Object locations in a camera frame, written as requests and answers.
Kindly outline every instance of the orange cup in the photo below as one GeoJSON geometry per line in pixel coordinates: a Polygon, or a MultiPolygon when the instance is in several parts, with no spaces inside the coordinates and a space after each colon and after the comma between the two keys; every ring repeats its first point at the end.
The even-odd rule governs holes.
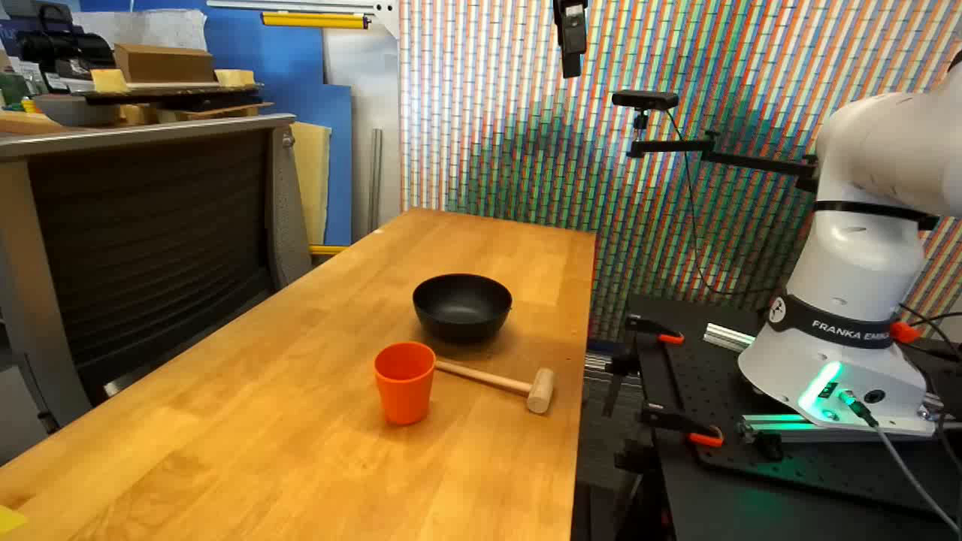
{"type": "Polygon", "coordinates": [[[429,405],[433,348],[423,342],[395,342],[374,361],[382,411],[389,424],[419,424],[429,405]]]}

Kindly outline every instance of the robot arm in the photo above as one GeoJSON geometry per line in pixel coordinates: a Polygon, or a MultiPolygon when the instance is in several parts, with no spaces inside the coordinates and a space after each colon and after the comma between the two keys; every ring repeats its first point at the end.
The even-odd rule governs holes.
{"type": "Polygon", "coordinates": [[[819,203],[803,255],[774,299],[742,374],[819,427],[932,434],[925,377],[888,328],[925,257],[918,221],[962,213],[962,70],[934,92],[835,110],[819,135],[819,203]]]}
{"type": "Polygon", "coordinates": [[[845,105],[819,135],[821,201],[962,213],[962,70],[934,92],[845,105]]]}

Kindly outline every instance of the cable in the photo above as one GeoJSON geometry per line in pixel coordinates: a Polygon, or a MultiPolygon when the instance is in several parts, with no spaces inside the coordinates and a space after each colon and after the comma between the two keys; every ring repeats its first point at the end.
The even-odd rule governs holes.
{"type": "MultiPolygon", "coordinates": [[[[671,129],[678,131],[678,139],[681,139],[681,140],[688,140],[685,131],[681,129],[675,110],[669,110],[669,121],[671,121],[671,129]]],[[[704,225],[702,225],[702,220],[699,220],[699,215],[702,215],[702,209],[699,209],[699,180],[688,177],[688,157],[683,159],[683,184],[685,184],[685,189],[688,189],[688,213],[685,213],[685,221],[688,221],[688,229],[696,230],[696,233],[693,233],[693,237],[699,239],[696,247],[702,247],[702,242],[704,242],[704,225]]],[[[714,283],[706,279],[706,273],[704,273],[704,257],[699,257],[696,273],[699,273],[699,285],[706,288],[706,290],[717,293],[717,296],[774,293],[774,290],[779,290],[779,285],[771,285],[771,288],[728,288],[728,290],[725,290],[725,288],[720,288],[720,285],[714,285],[714,283]]]]}
{"type": "Polygon", "coordinates": [[[915,472],[907,468],[907,462],[901,459],[901,453],[895,451],[895,445],[890,440],[890,434],[884,434],[881,427],[876,427],[878,439],[884,440],[884,447],[894,453],[895,464],[901,468],[901,474],[907,477],[907,483],[915,486],[918,497],[925,499],[925,504],[941,517],[941,522],[946,522],[957,536],[958,536],[958,522],[950,519],[950,515],[932,499],[932,493],[915,477],[915,472]]]}
{"type": "Polygon", "coordinates": [[[843,403],[845,403],[861,420],[866,420],[866,424],[878,432],[878,439],[884,440],[884,447],[890,451],[890,456],[894,456],[895,464],[901,468],[906,481],[915,486],[915,493],[918,493],[919,499],[925,499],[925,504],[941,517],[941,522],[946,522],[957,536],[962,536],[962,533],[958,533],[958,522],[932,499],[932,493],[928,493],[928,491],[919,483],[919,477],[907,468],[907,462],[901,459],[901,453],[895,451],[895,445],[890,440],[890,434],[878,427],[872,408],[870,408],[862,400],[857,400],[857,395],[850,395],[850,400],[843,395],[843,403]]]}
{"type": "Polygon", "coordinates": [[[919,308],[915,308],[915,306],[907,306],[907,304],[900,304],[900,306],[901,306],[906,311],[912,311],[915,322],[928,325],[928,328],[941,335],[941,342],[950,344],[954,358],[962,361],[958,344],[941,331],[941,325],[938,325],[932,316],[922,316],[919,308]]]}
{"type": "Polygon", "coordinates": [[[941,318],[958,318],[962,311],[938,311],[932,316],[932,322],[941,322],[941,318]]]}
{"type": "Polygon", "coordinates": [[[941,408],[938,424],[934,424],[934,434],[938,434],[943,453],[950,456],[954,468],[962,474],[962,459],[958,459],[954,440],[950,440],[946,432],[943,432],[943,418],[946,418],[946,411],[941,408]]]}

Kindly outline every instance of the textured backdrop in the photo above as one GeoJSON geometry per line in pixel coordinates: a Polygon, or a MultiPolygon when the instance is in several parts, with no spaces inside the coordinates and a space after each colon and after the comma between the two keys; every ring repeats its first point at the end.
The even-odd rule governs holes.
{"type": "MultiPolygon", "coordinates": [[[[599,230],[591,335],[625,293],[760,306],[787,275],[813,195],[791,177],[662,152],[625,159],[613,91],[683,96],[685,135],[800,159],[821,117],[941,82],[958,0],[591,0],[582,79],[561,82],[550,0],[403,2],[403,208],[449,208],[599,230]]],[[[652,117],[650,139],[671,139],[652,117]]],[[[943,220],[912,304],[958,293],[962,225],[943,220]]]]}

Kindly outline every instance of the wooden table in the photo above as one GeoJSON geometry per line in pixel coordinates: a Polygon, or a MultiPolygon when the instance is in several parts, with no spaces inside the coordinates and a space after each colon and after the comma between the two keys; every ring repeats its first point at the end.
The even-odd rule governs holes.
{"type": "Polygon", "coordinates": [[[16,539],[568,539],[595,237],[411,209],[0,468],[16,539]],[[478,370],[557,370],[548,418],[436,371],[386,427],[374,354],[411,288],[487,273],[515,308],[478,370]]]}

